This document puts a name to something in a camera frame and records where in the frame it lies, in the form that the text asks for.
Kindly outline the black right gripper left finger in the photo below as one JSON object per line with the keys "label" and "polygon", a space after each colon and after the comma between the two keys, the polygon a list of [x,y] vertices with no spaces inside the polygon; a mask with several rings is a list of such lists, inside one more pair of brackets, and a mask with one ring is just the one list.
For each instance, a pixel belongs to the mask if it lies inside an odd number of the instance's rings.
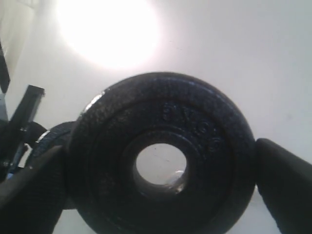
{"label": "black right gripper left finger", "polygon": [[67,189],[65,151],[56,146],[0,185],[2,234],[51,234]]}

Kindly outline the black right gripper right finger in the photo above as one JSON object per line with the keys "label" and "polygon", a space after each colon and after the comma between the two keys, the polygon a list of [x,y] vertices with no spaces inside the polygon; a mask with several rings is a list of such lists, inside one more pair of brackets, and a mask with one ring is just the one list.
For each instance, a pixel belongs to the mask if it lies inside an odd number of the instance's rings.
{"label": "black right gripper right finger", "polygon": [[312,232],[312,166],[275,142],[255,143],[256,184],[283,234]]}

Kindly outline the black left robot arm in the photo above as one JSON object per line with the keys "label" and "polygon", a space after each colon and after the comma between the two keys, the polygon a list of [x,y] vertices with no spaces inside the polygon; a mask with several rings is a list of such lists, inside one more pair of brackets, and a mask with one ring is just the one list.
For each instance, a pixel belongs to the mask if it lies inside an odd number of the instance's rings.
{"label": "black left robot arm", "polygon": [[3,50],[0,51],[0,180],[4,181],[16,173],[21,158],[29,148],[34,149],[37,139],[46,131],[34,122],[45,90],[28,85],[23,98],[10,119],[7,118],[4,96],[10,77]]}

